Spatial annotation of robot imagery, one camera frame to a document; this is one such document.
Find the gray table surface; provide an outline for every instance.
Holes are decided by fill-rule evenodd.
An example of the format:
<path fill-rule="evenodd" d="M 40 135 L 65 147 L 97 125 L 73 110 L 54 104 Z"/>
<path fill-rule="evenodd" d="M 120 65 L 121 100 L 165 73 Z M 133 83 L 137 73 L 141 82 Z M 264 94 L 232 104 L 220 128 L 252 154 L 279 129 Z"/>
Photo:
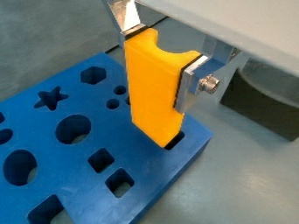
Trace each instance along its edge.
<path fill-rule="evenodd" d="M 148 24 L 163 15 L 148 10 Z M 200 50 L 204 34 L 172 19 L 156 27 L 159 46 L 171 52 Z M 116 45 L 100 1 L 0 3 L 0 100 Z M 110 56 L 124 63 L 120 49 Z M 241 53 L 215 74 L 215 95 L 201 94 L 188 113 L 213 138 L 188 171 L 140 223 L 299 223 L 299 140 L 289 143 L 219 104 Z M 52 223 L 66 224 L 64 215 Z"/>

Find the rectangular hole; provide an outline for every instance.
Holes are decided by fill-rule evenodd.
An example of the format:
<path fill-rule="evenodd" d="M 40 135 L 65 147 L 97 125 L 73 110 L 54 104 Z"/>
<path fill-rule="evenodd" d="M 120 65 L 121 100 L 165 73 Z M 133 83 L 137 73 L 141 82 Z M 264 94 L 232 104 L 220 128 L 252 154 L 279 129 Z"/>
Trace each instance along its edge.
<path fill-rule="evenodd" d="M 54 194 L 29 212 L 28 221 L 30 224 L 73 224 Z"/>
<path fill-rule="evenodd" d="M 114 162 L 106 149 L 100 149 L 89 158 L 88 163 L 96 173 L 102 172 Z"/>
<path fill-rule="evenodd" d="M 133 185 L 134 181 L 124 169 L 118 169 L 106 179 L 106 188 L 116 198 L 121 198 Z"/>
<path fill-rule="evenodd" d="M 173 146 L 183 140 L 184 138 L 184 133 L 180 131 L 179 134 L 175 136 L 172 141 L 164 146 L 164 148 L 169 151 Z"/>

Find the blue foam board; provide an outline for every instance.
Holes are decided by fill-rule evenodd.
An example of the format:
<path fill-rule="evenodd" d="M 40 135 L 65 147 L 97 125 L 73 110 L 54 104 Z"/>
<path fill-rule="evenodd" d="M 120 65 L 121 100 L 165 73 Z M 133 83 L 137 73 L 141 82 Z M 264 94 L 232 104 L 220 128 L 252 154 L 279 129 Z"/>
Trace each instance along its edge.
<path fill-rule="evenodd" d="M 61 209 L 78 224 L 137 222 L 211 132 L 185 115 L 183 139 L 160 148 L 126 97 L 125 70 L 101 53 L 1 102 L 0 223 L 46 224 Z"/>

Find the circular hole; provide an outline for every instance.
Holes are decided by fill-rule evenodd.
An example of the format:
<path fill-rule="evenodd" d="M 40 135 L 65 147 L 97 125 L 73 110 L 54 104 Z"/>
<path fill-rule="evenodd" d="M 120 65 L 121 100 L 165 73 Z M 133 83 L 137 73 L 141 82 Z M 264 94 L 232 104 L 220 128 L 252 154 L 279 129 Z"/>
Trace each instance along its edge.
<path fill-rule="evenodd" d="M 4 161 L 4 177 L 14 186 L 24 186 L 32 180 L 30 172 L 36 171 L 36 160 L 28 150 L 16 150 Z"/>
<path fill-rule="evenodd" d="M 113 92 L 116 95 L 122 95 L 126 92 L 126 88 L 122 86 L 117 86 L 117 87 L 114 87 Z"/>
<path fill-rule="evenodd" d="M 88 136 L 90 122 L 84 115 L 64 118 L 56 128 L 56 137 L 62 144 L 76 144 Z"/>
<path fill-rule="evenodd" d="M 130 102 L 129 102 L 129 96 L 125 98 L 125 104 L 129 106 Z"/>
<path fill-rule="evenodd" d="M 13 132 L 10 129 L 0 130 L 0 144 L 5 144 L 13 136 Z"/>
<path fill-rule="evenodd" d="M 109 109 L 116 109 L 118 107 L 118 100 L 112 99 L 106 101 L 106 107 Z"/>

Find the silver bolt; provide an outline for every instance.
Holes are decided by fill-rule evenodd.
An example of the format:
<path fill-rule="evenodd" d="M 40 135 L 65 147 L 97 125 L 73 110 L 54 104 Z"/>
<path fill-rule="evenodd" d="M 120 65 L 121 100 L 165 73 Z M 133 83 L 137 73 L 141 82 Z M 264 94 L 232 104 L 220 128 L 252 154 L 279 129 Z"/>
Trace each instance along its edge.
<path fill-rule="evenodd" d="M 220 85 L 220 81 L 209 74 L 200 79 L 200 91 L 205 91 L 208 94 L 213 94 Z"/>

